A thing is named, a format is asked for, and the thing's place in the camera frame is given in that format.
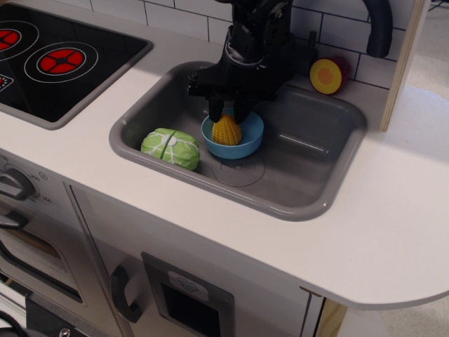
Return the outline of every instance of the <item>sink basin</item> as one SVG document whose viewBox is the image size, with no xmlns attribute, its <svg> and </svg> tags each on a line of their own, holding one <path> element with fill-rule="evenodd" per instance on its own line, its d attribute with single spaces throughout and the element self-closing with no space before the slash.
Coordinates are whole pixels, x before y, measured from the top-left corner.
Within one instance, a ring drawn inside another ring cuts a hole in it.
<svg viewBox="0 0 449 337">
<path fill-rule="evenodd" d="M 259 103 L 264 122 L 259 149 L 242 159 L 211 154 L 201 136 L 208 101 L 187 95 L 188 74 L 206 62 L 173 68 L 113 126 L 109 141 L 123 158 L 240 204 L 291 221 L 309 220 L 331 206 L 366 120 L 353 105 L 285 85 L 276 102 Z M 140 152 L 148 133 L 164 127 L 188 133 L 200 145 L 195 171 Z"/>
</svg>

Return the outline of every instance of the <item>white tile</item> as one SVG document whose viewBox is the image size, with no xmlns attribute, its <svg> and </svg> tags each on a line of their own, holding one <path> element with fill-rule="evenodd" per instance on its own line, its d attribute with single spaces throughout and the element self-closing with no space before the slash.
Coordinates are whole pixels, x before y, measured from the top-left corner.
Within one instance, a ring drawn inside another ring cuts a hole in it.
<svg viewBox="0 0 449 337">
<path fill-rule="evenodd" d="M 175 0 L 175 7 L 184 11 L 232 21 L 232 6 L 213 0 Z"/>
<path fill-rule="evenodd" d="M 365 53 L 370 31 L 367 22 L 324 15 L 320 42 Z"/>
<path fill-rule="evenodd" d="M 208 20 L 197 15 L 165 6 L 145 3 L 148 25 L 208 41 Z"/>
<path fill-rule="evenodd" d="M 92 10 L 91 0 L 57 0 L 57 1 L 62 2 L 64 4 L 69 4 L 76 7 Z"/>
<path fill-rule="evenodd" d="M 293 5 L 346 18 L 368 19 L 368 10 L 362 0 L 295 0 Z"/>
<path fill-rule="evenodd" d="M 349 65 L 351 65 L 351 73 L 349 75 L 349 78 L 354 79 L 358 66 L 358 57 L 360 56 L 359 53 L 346 51 L 344 49 L 339 49 L 331 46 L 325 46 L 323 44 L 317 44 L 316 48 L 318 49 L 319 58 L 344 58 L 349 63 Z"/>
<path fill-rule="evenodd" d="M 391 42 L 390 53 L 387 58 L 391 60 L 399 59 L 404 37 L 406 37 L 406 33 L 403 30 L 393 29 L 393 41 Z"/>
<path fill-rule="evenodd" d="M 412 13 L 413 0 L 390 0 L 390 4 L 393 12 L 393 26 L 406 29 Z"/>
<path fill-rule="evenodd" d="M 308 39 L 309 32 L 314 30 L 319 37 L 321 26 L 321 13 L 305 9 L 292 8 L 291 32 L 300 39 Z"/>
<path fill-rule="evenodd" d="M 152 4 L 167 6 L 167 7 L 175 7 L 175 0 L 145 0 L 146 2 L 151 2 Z"/>
<path fill-rule="evenodd" d="M 94 11 L 147 24 L 144 3 L 139 0 L 91 0 Z"/>
<path fill-rule="evenodd" d="M 209 18 L 209 41 L 223 45 L 230 25 L 232 22 Z"/>
<path fill-rule="evenodd" d="M 358 65 L 356 80 L 390 88 L 397 63 L 383 58 L 362 55 Z"/>
</svg>

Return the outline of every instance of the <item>yellow fruit slice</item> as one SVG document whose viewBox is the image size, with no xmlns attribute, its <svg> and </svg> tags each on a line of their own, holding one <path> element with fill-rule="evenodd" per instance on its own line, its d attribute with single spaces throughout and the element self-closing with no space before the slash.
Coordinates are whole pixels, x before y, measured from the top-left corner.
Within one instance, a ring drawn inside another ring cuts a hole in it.
<svg viewBox="0 0 449 337">
<path fill-rule="evenodd" d="M 213 124 L 212 141 L 221 145 L 237 145 L 241 141 L 241 129 L 233 116 L 222 114 L 220 120 Z"/>
<path fill-rule="evenodd" d="M 336 93 L 344 83 L 342 68 L 331 59 L 317 60 L 310 69 L 310 82 L 316 91 L 331 95 Z"/>
</svg>

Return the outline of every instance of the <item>red burner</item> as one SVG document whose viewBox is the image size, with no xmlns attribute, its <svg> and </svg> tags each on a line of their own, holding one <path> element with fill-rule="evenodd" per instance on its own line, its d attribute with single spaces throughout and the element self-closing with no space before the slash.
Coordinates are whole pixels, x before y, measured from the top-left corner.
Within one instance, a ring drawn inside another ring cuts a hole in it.
<svg viewBox="0 0 449 337">
<path fill-rule="evenodd" d="M 14 46 L 20 39 L 19 33 L 10 29 L 0 29 L 0 51 Z"/>
<path fill-rule="evenodd" d="M 84 54 L 72 48 L 51 51 L 42 57 L 39 67 L 46 74 L 61 75 L 76 70 L 84 63 Z"/>
</svg>

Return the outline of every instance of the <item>toy fruit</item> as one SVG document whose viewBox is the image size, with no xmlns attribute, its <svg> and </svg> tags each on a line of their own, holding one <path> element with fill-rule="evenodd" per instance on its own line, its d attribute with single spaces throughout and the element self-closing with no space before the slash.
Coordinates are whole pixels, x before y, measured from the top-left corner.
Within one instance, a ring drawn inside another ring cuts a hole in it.
<svg viewBox="0 0 449 337">
<path fill-rule="evenodd" d="M 221 145 L 237 145 L 241 141 L 241 129 L 233 116 L 222 114 L 220 120 L 213 125 L 212 141 Z"/>
<path fill-rule="evenodd" d="M 234 116 L 234 109 L 226 107 L 223 114 Z M 264 122 L 258 114 L 251 112 L 238 127 L 241 129 L 241 141 L 237 145 L 222 145 L 212 141 L 212 130 L 216 123 L 206 117 L 201 124 L 201 135 L 210 153 L 223 159 L 240 159 L 254 153 L 262 143 Z"/>
<path fill-rule="evenodd" d="M 199 163 L 199 145 L 181 131 L 157 128 L 143 141 L 140 151 L 193 171 Z"/>
<path fill-rule="evenodd" d="M 332 95 L 346 83 L 351 66 L 344 58 L 321 58 L 310 69 L 310 82 L 316 91 Z"/>
</svg>

